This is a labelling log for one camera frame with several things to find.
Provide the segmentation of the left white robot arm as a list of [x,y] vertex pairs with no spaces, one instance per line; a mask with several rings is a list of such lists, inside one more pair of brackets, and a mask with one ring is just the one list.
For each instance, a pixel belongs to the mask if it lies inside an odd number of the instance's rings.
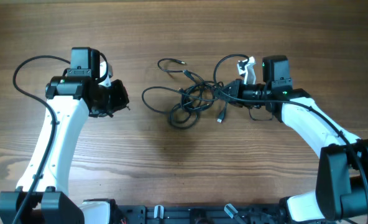
[[3,223],[119,223],[113,199],[76,205],[68,197],[71,162],[81,129],[94,114],[70,95],[47,101],[44,125],[28,168],[15,191],[0,193]]

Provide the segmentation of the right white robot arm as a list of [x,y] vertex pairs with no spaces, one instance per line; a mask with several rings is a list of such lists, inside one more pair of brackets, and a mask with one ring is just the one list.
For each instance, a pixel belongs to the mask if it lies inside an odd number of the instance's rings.
[[319,158],[316,187],[283,203],[290,222],[343,220],[367,215],[368,139],[334,122],[303,89],[291,85],[245,84],[235,80],[216,87],[216,96],[247,108],[266,107],[279,122],[296,131]]

